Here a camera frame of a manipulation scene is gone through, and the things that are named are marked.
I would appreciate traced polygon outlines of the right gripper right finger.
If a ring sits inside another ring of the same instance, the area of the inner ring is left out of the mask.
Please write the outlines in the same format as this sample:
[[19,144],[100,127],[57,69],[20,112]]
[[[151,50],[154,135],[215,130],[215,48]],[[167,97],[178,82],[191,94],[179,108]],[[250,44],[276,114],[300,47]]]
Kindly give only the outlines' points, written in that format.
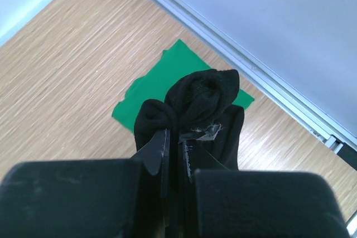
[[221,130],[220,124],[213,124],[203,129],[189,129],[180,133],[178,143],[178,178],[179,182],[179,227],[181,237],[197,235],[197,201],[195,171],[198,169],[226,170],[205,148]]

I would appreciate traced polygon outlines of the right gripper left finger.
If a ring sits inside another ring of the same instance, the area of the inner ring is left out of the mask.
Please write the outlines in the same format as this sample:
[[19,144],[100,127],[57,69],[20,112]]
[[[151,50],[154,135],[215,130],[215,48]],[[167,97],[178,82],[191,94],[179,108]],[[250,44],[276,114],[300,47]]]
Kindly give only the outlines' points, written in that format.
[[169,237],[170,131],[159,130],[134,156],[144,166],[143,213],[149,237]]

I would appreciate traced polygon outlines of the black tank top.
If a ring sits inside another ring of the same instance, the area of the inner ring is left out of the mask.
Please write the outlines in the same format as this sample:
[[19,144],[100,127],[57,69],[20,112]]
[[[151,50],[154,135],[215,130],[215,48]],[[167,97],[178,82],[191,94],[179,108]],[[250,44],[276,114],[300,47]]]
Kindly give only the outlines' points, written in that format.
[[237,170],[244,123],[243,107],[233,103],[238,92],[236,70],[209,69],[183,77],[164,101],[143,102],[134,123],[136,148],[146,145],[158,130],[168,129],[172,143],[182,134],[200,133],[198,143],[226,168]]

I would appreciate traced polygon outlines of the green tank top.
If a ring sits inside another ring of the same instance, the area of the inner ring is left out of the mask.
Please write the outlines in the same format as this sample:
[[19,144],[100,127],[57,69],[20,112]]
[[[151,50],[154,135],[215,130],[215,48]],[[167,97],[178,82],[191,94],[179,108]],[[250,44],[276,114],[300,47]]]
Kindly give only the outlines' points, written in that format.
[[182,40],[177,40],[171,48],[162,52],[158,63],[145,76],[131,84],[124,99],[115,106],[112,118],[134,132],[134,123],[144,101],[164,101],[169,89],[181,78],[210,69]]

